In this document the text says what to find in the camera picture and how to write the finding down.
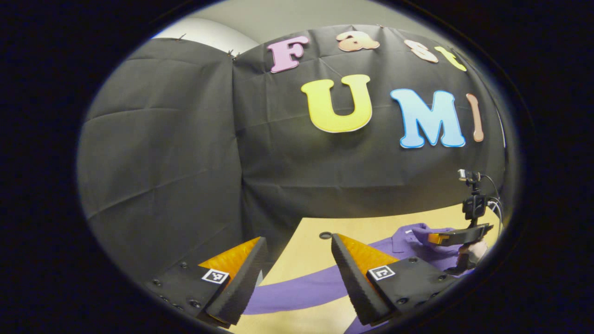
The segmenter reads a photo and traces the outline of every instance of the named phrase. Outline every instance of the purple shirt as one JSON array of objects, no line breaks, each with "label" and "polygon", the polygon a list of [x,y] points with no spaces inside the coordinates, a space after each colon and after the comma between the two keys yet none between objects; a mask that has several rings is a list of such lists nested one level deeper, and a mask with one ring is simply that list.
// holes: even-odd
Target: purple shirt
[{"label": "purple shirt", "polygon": [[[369,246],[397,259],[417,256],[437,269],[445,270],[456,266],[460,246],[437,246],[430,244],[427,238],[431,233],[452,230],[453,228],[429,229],[426,224],[418,223],[403,226],[391,238],[374,242]],[[347,295],[338,267],[333,266],[289,281],[256,287],[244,314],[300,310],[329,303]],[[361,333],[371,328],[369,325],[361,325],[360,321],[355,319],[345,334]]]}]

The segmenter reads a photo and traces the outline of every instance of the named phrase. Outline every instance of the yellow letter u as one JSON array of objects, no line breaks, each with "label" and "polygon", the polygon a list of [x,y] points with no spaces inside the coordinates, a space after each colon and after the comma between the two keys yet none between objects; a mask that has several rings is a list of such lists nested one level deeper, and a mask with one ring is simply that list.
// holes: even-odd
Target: yellow letter u
[{"label": "yellow letter u", "polygon": [[314,125],[330,133],[350,132],[364,127],[371,119],[371,98],[367,90],[369,77],[364,74],[347,75],[341,82],[350,87],[355,110],[350,115],[336,115],[332,108],[330,88],[332,80],[316,80],[301,86],[307,95],[309,117]]}]

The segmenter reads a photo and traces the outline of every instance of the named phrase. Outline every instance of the cable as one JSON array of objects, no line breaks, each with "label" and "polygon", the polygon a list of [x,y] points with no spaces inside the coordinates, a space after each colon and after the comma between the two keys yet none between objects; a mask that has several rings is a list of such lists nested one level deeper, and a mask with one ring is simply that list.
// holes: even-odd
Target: cable
[{"label": "cable", "polygon": [[501,198],[501,197],[499,197],[499,191],[497,190],[497,186],[495,185],[495,182],[493,182],[493,179],[489,175],[485,175],[485,174],[481,174],[481,177],[486,177],[489,179],[489,181],[493,185],[493,188],[495,188],[495,195],[497,195],[497,199]]},{"label": "cable", "polygon": [[503,229],[503,205],[500,205],[501,202],[495,197],[490,197],[489,200],[495,201],[487,201],[486,205],[489,206],[489,204],[494,204],[495,207],[497,207],[497,210],[499,211],[499,231],[497,232],[497,238],[499,239],[499,236],[501,235],[501,230]]}]

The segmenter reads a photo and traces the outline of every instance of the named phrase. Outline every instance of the blue letter m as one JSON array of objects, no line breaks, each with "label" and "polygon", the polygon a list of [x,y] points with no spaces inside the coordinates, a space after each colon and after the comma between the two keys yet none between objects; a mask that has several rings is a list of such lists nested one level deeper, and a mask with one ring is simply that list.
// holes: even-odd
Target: blue letter m
[{"label": "blue letter m", "polygon": [[466,143],[460,132],[460,124],[454,108],[454,96],[451,93],[436,91],[431,110],[413,90],[396,89],[390,93],[390,96],[400,103],[402,110],[405,136],[400,139],[400,145],[405,149],[414,149],[425,144],[425,140],[419,134],[419,126],[433,146],[437,144],[442,125],[444,135],[441,136],[441,144],[443,146],[462,147]]}]

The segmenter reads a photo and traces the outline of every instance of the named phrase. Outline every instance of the beige table surface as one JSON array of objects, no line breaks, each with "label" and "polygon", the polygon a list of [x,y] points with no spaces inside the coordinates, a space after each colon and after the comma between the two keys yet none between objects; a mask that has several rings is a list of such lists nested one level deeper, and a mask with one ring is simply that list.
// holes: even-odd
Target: beige table surface
[{"label": "beige table surface", "polygon": [[[277,262],[260,285],[288,281],[336,265],[330,239],[319,238],[322,232],[340,233],[365,244],[391,237],[402,226],[425,223],[432,229],[467,228],[462,204],[408,215],[378,218],[322,219],[303,218]],[[492,247],[497,239],[499,218],[487,209],[478,223],[494,227],[485,236]],[[345,296],[332,302],[293,311],[242,315],[229,331],[237,334],[343,334],[356,317]]]}]

